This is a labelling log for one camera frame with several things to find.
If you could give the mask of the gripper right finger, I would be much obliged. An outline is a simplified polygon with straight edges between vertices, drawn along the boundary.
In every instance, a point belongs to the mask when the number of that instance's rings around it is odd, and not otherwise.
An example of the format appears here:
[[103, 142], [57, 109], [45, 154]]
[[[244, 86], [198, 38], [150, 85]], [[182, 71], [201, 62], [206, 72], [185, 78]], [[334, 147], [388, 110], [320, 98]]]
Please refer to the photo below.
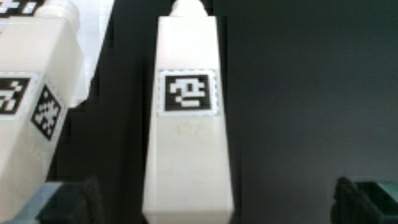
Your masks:
[[398, 183], [338, 179], [333, 224], [398, 224]]

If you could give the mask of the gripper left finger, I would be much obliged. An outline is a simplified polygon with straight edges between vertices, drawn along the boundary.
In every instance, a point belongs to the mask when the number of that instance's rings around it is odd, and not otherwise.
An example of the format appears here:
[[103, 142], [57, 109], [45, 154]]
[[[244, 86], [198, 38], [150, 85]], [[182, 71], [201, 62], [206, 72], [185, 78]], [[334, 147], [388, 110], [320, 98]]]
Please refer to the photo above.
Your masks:
[[98, 178], [47, 182], [11, 224], [107, 224]]

